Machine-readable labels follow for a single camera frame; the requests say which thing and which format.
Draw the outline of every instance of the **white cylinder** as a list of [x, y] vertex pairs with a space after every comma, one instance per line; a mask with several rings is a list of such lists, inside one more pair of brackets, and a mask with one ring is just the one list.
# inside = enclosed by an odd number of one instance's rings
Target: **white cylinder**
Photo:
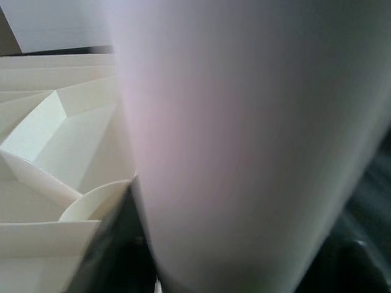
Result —
[[390, 117], [390, 1], [108, 1], [166, 292], [291, 292]]

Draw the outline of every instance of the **paper tray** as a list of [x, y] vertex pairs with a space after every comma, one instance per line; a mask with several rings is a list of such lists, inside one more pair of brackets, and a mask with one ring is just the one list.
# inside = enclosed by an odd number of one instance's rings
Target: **paper tray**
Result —
[[52, 92], [0, 145], [65, 185], [86, 193], [130, 179], [126, 139], [117, 133], [120, 118], [113, 79], [86, 82]]

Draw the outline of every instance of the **cream paper box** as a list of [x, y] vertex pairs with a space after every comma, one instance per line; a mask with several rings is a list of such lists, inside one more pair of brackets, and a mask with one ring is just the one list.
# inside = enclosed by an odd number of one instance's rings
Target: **cream paper box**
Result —
[[0, 58], [0, 292], [63, 291], [134, 177], [111, 56], [74, 57]]
[[99, 221], [0, 225], [0, 292], [63, 292]]

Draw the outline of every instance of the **curved paper edge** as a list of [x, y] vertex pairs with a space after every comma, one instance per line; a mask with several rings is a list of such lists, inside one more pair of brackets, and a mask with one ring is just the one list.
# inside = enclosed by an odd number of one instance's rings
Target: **curved paper edge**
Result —
[[59, 221], [102, 219], [118, 203], [130, 183], [131, 180], [120, 180], [92, 189], [72, 203]]
[[0, 151], [0, 155], [19, 181], [42, 193], [59, 205], [66, 208], [81, 197], [81, 193], [57, 180], [33, 163], [4, 150]]

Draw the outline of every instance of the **white wall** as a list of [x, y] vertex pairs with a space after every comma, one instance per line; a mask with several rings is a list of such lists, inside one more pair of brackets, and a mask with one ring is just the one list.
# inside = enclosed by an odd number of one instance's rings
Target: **white wall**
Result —
[[99, 1], [0, 0], [22, 52], [108, 45]]

